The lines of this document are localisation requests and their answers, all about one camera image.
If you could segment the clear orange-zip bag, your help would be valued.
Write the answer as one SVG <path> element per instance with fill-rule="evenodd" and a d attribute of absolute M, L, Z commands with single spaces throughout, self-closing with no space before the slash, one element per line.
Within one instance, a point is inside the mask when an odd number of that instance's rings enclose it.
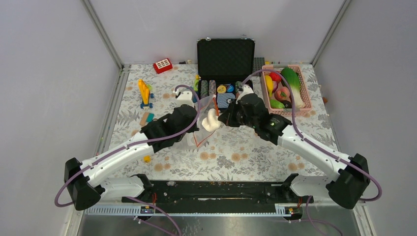
<path fill-rule="evenodd" d="M 218 120 L 220 115 L 216 102 L 216 96 L 211 95 L 200 100 L 200 114 L 196 122 L 199 131 L 188 133 L 185 137 L 187 145 L 191 149 L 198 148 L 204 144 L 208 138 L 221 126 Z"/>

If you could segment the yellow toy banana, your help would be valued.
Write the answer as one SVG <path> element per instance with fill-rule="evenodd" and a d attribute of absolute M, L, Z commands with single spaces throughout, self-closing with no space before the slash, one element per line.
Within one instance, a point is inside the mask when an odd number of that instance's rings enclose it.
<path fill-rule="evenodd" d="M 270 75 L 265 75 L 265 83 L 268 91 L 268 97 L 271 99 L 273 95 L 274 83 Z"/>

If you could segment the pink toy peach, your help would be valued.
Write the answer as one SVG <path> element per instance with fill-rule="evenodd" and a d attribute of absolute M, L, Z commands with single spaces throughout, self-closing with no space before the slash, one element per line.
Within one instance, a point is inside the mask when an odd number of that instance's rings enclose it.
<path fill-rule="evenodd" d="M 291 94 L 287 87 L 279 87 L 274 92 L 274 98 L 278 101 L 283 101 L 283 100 L 290 101 L 290 97 L 291 97 Z"/>

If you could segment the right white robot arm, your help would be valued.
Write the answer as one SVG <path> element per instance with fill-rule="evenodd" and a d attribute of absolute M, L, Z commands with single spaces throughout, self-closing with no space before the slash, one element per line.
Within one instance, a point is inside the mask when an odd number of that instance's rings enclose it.
<path fill-rule="evenodd" d="M 284 200 L 293 203 L 301 196 L 330 198 L 346 209 L 353 209 L 370 184 L 367 159 L 332 150 L 296 130 L 287 118 L 269 113 L 254 93 L 231 100 L 219 121 L 229 127 L 248 126 L 263 140 L 286 148 L 318 167 L 324 177 L 293 174 L 282 189 Z"/>

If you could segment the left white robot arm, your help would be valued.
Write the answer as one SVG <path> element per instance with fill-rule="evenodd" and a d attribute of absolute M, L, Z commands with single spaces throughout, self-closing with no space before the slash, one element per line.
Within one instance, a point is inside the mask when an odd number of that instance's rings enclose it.
<path fill-rule="evenodd" d="M 172 113 L 151 121 L 133 137 L 98 156 L 82 162 L 76 158 L 66 161 L 64 185 L 55 197 L 66 189 L 76 210 L 84 210 L 105 198 L 136 197 L 147 202 L 152 197 L 152 188 L 138 176 L 110 179 L 109 175 L 135 159 L 153 155 L 181 141 L 185 133 L 198 130 L 197 119 L 201 103 L 193 89 L 175 89 L 177 107 Z"/>

